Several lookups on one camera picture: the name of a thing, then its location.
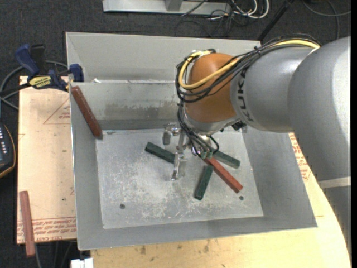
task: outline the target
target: red wooden stick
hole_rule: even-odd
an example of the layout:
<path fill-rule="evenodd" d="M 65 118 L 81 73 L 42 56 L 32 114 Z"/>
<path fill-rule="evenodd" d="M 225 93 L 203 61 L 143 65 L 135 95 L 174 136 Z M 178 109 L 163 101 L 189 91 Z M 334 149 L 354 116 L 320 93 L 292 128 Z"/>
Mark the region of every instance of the red wooden stick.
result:
<path fill-rule="evenodd" d="M 239 193 L 243 189 L 243 186 L 238 182 L 215 158 L 204 160 L 208 165 L 214 167 L 214 171 L 220 176 L 224 182 L 229 185 L 235 193 Z"/>

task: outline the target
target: cardboard sheet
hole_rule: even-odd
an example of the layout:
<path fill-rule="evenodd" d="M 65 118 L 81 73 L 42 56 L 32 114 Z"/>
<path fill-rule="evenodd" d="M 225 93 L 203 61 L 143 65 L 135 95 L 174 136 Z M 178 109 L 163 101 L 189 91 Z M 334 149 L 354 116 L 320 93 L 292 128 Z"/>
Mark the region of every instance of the cardboard sheet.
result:
<path fill-rule="evenodd" d="M 76 238 L 69 94 L 20 91 L 18 192 L 30 197 L 35 242 Z M 17 243 L 24 243 L 17 206 Z"/>

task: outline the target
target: black carpet floor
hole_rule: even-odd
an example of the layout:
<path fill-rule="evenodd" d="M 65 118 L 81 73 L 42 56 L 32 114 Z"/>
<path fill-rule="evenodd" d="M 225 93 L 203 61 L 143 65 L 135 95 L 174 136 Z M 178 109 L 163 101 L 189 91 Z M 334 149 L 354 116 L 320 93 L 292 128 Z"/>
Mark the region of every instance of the black carpet floor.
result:
<path fill-rule="evenodd" d="M 269 14 L 254 22 L 238 19 L 228 28 L 227 23 L 210 22 L 200 16 L 159 15 L 141 13 L 103 13 L 102 0 L 0 0 L 0 82 L 14 68 L 16 49 L 23 44 L 44 44 L 47 59 L 66 62 L 65 32 L 101 32 L 114 34 L 214 37 L 218 39 L 256 40 L 278 11 L 284 0 L 269 0 Z M 273 37 L 305 33 L 326 44 L 339 37 L 351 35 L 351 15 L 338 17 L 319 16 L 309 11 L 303 0 L 296 0 L 272 28 L 266 40 Z M 333 14 L 351 9 L 351 0 L 308 1 L 320 12 Z M 8 87 L 16 86 L 16 78 Z M 14 104 L 18 97 L 9 99 Z M 2 104 L 1 119 L 17 142 L 18 113 Z M 0 268 L 36 267 L 34 258 L 27 259 L 25 248 L 15 243 L 16 236 L 16 181 L 17 171 L 0 179 Z M 61 257 L 69 242 L 61 242 Z M 39 245 L 42 267 L 53 267 L 56 243 Z M 70 247 L 68 258 L 79 257 L 76 245 Z"/>

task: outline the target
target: wire bundle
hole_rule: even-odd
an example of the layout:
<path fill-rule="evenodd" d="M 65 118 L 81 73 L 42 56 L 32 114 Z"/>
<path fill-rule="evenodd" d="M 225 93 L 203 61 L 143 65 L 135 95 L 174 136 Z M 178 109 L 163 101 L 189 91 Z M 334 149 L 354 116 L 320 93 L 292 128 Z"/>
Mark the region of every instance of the wire bundle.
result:
<path fill-rule="evenodd" d="M 230 0 L 232 3 L 233 13 L 237 15 L 246 16 L 252 19 L 264 18 L 269 12 L 269 0 L 264 0 L 262 13 L 258 13 L 258 1 L 252 0 L 254 3 L 254 8 L 249 10 L 243 10 L 241 6 L 238 6 L 238 0 Z"/>
<path fill-rule="evenodd" d="M 267 42 L 261 47 L 255 47 L 254 50 L 250 52 L 232 57 L 216 72 L 194 84 L 187 84 L 184 82 L 184 80 L 186 80 L 189 65 L 195 60 L 199 59 L 201 56 L 211 54 L 215 51 L 210 49 L 206 51 L 193 52 L 189 56 L 185 57 L 183 62 L 178 64 L 175 86 L 180 103 L 178 105 L 177 118 L 181 128 L 191 141 L 195 152 L 203 159 L 206 155 L 202 156 L 201 151 L 203 150 L 204 154 L 206 154 L 207 152 L 212 152 L 212 149 L 210 148 L 210 145 L 205 140 L 203 140 L 199 134 L 194 132 L 194 130 L 190 128 L 190 126 L 185 122 L 184 104 L 197 102 L 205 97 L 216 94 L 224 86 L 229 84 L 234 78 L 240 75 L 244 76 L 247 69 L 260 57 L 271 51 L 285 47 L 309 47 L 312 49 L 318 49 L 320 47 L 320 43 L 309 35 L 300 34 L 278 37 Z M 208 81 L 213 79 L 215 80 L 212 82 L 212 84 L 207 87 L 203 87 Z M 219 144 L 212 138 L 212 136 L 208 137 L 216 144 L 217 149 L 215 152 L 217 152 Z M 199 145 L 202 150 L 197 150 L 195 144 Z"/>

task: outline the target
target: wooden table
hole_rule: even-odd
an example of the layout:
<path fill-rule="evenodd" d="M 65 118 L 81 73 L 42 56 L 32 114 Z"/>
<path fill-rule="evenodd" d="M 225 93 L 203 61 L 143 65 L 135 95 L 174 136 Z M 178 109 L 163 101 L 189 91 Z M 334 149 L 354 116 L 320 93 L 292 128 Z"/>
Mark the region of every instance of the wooden table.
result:
<path fill-rule="evenodd" d="M 36 242 L 76 237 L 69 121 L 68 94 L 20 92 L 18 190 L 29 192 Z M 318 228 L 93 250 L 94 267 L 350 267 L 331 206 L 292 143 Z M 23 243 L 20 212 L 17 235 Z"/>

